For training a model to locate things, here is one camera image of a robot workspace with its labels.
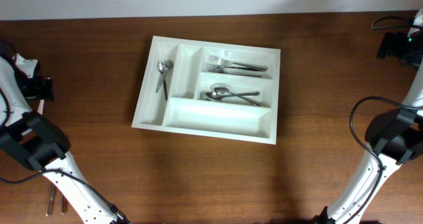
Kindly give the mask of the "white plastic knife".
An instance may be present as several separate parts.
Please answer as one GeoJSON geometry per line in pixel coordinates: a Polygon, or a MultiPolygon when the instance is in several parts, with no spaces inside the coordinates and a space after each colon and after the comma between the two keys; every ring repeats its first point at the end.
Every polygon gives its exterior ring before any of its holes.
{"type": "Polygon", "coordinates": [[[40,100],[39,105],[38,105],[38,109],[37,109],[37,112],[39,114],[43,114],[43,111],[44,111],[44,103],[45,103],[45,100],[40,100]]]}

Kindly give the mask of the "metal knife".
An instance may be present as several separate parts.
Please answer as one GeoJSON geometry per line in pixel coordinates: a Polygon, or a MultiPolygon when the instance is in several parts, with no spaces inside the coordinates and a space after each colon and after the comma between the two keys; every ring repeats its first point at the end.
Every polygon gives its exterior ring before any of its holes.
{"type": "Polygon", "coordinates": [[[54,196],[56,192],[56,187],[54,184],[50,186],[49,196],[48,196],[48,206],[46,210],[46,216],[49,217],[52,214],[53,206],[54,206],[54,196]]]}
{"type": "Polygon", "coordinates": [[[67,199],[66,197],[62,194],[61,195],[61,214],[65,215],[67,213],[67,199]]]}

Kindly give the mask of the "small metal spoon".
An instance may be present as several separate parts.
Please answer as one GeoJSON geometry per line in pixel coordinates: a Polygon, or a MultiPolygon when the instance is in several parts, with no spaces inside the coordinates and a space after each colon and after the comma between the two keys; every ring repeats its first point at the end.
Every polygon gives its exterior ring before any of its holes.
{"type": "Polygon", "coordinates": [[[157,70],[160,73],[159,79],[157,82],[157,86],[155,92],[158,93],[160,88],[162,87],[165,77],[167,73],[174,67],[174,63],[171,60],[159,61],[157,64],[157,70]]]}
{"type": "Polygon", "coordinates": [[[165,63],[160,61],[157,65],[157,69],[160,72],[161,77],[163,78],[161,85],[163,86],[165,100],[168,100],[167,83],[166,83],[166,80],[165,80],[165,75],[166,75],[167,70],[166,70],[165,63]]]}

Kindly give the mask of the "white plastic cutlery tray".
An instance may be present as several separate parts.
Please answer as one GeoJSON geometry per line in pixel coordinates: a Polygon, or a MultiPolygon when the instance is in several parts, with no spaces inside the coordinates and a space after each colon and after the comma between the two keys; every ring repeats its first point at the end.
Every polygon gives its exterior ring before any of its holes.
{"type": "Polygon", "coordinates": [[[132,127],[274,145],[280,59],[279,49],[154,36],[132,127]],[[206,71],[206,64],[217,65],[211,56],[263,65],[268,70],[255,71],[240,65],[224,69],[263,78],[210,73],[206,71]],[[157,64],[165,60],[174,63],[165,77],[168,100],[165,100],[163,86],[155,92],[160,75],[157,64]],[[249,98],[261,106],[236,97],[224,98],[221,102],[204,100],[203,94],[210,92],[210,86],[215,83],[228,85],[234,93],[258,91],[260,95],[249,98]]]}

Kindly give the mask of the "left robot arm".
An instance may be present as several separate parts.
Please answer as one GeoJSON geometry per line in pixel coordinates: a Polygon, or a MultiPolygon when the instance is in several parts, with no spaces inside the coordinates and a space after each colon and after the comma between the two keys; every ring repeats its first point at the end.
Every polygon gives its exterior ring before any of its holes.
{"type": "Polygon", "coordinates": [[[54,100],[53,81],[39,74],[36,59],[24,59],[1,41],[1,150],[46,177],[84,223],[128,223],[119,208],[85,179],[70,151],[67,136],[42,114],[54,100]]]}

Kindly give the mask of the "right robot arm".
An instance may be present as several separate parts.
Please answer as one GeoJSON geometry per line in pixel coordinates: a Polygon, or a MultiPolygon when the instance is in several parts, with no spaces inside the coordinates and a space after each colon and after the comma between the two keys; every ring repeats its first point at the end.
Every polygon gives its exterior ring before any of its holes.
{"type": "Polygon", "coordinates": [[[422,155],[422,31],[385,34],[378,58],[393,56],[415,68],[417,74],[402,103],[377,97],[395,106],[370,122],[362,160],[340,197],[326,206],[314,223],[361,223],[362,215],[383,183],[403,164],[422,155]]]}

